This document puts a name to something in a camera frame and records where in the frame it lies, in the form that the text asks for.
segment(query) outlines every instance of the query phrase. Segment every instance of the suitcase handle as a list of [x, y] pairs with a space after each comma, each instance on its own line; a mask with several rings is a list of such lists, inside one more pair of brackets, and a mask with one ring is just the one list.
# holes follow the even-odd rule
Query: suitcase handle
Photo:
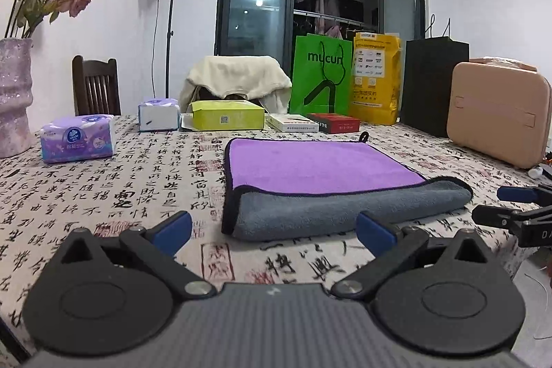
[[502, 57], [483, 57], [470, 58], [470, 63], [490, 64], [492, 66], [502, 66], [504, 68], [523, 69], [531, 72], [536, 72], [536, 67], [525, 64], [522, 61], [512, 60]]

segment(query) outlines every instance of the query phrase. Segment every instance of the pink suitcase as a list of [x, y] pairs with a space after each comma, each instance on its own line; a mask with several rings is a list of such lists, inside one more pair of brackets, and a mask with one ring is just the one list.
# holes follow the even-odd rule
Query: pink suitcase
[[446, 131], [460, 146], [531, 168], [545, 154], [551, 113], [550, 85], [535, 67], [486, 57], [454, 68]]

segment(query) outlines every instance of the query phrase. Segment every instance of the table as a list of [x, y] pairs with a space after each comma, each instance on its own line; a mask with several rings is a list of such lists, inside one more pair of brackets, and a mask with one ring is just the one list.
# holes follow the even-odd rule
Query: table
[[[117, 118], [115, 130], [117, 155], [110, 159], [46, 165], [37, 139], [29, 151], [0, 160], [0, 316], [29, 350], [21, 307], [41, 269], [75, 227], [116, 236], [187, 210], [194, 228], [177, 260], [217, 287], [229, 281], [330, 287], [372, 260], [354, 233], [260, 244], [220, 233], [224, 148], [231, 138], [358, 140], [358, 133], [139, 133], [136, 116]], [[372, 146], [422, 175], [456, 176], [473, 188], [474, 199], [463, 210], [414, 222], [434, 236], [451, 237], [460, 228], [474, 227], [470, 211], [478, 204], [499, 204], [499, 186], [534, 185], [523, 170], [407, 126], [363, 124], [361, 131], [369, 132]], [[475, 229], [512, 275], [532, 252], [518, 248], [517, 239], [504, 230]], [[5, 350], [2, 363], [15, 364]]]

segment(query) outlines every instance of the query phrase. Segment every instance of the gray towel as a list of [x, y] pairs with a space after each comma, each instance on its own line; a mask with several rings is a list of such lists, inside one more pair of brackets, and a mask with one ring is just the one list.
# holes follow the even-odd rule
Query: gray towel
[[385, 223], [402, 223], [462, 208], [473, 192], [453, 177], [397, 189], [341, 195], [293, 196], [250, 191], [239, 199], [233, 236], [284, 240], [354, 230], [360, 211]]

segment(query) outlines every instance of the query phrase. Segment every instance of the wooden chair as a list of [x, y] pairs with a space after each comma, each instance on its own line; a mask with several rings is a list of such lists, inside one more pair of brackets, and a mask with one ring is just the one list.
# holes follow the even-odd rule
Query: wooden chair
[[121, 115], [117, 61], [84, 61], [73, 58], [73, 91], [78, 116], [90, 114]]

